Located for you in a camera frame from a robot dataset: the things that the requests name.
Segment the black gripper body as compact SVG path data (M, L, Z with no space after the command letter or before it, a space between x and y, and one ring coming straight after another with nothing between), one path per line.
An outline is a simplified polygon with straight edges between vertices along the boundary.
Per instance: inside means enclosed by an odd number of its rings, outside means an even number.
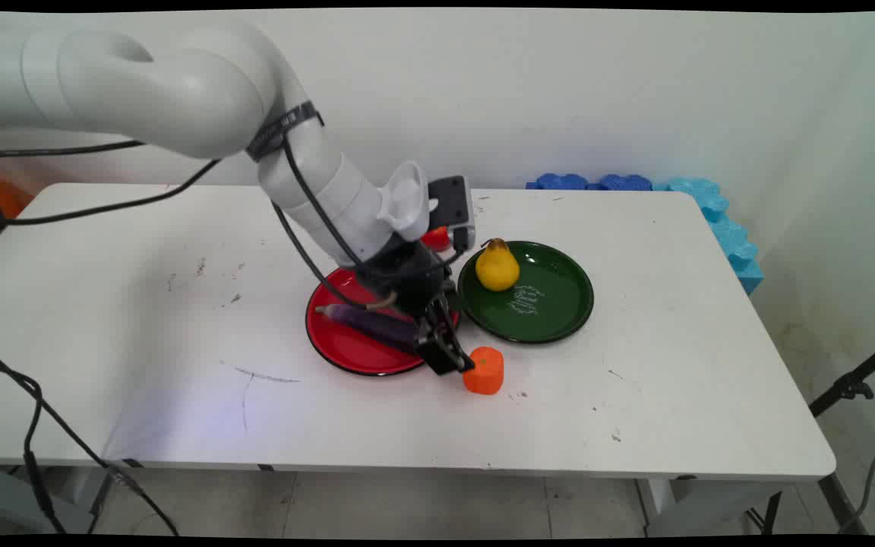
M393 308L409 318L449 316L448 295L454 292L450 266L459 258L458 250L441 258L423 242L388 242L360 263L361 287L375 297L362 307Z

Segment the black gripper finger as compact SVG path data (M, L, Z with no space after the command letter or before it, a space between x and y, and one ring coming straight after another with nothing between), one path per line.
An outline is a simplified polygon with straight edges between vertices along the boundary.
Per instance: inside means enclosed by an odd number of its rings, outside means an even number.
M444 325L442 327L444 329L442 339L444 339L445 345L447 345L447 348L449 349L449 353L452 354L456 361L457 371L459 373L466 373L475 368L475 363L473 363L472 358L469 357L469 354L462 348L457 336L458 323L455 319L455 314L457 312L457 308L455 308L455 298L455 295L452 293L441 293L440 295L440 319Z
M442 304L428 304L416 320L415 351L438 376L457 373L460 357L454 345L455 324Z

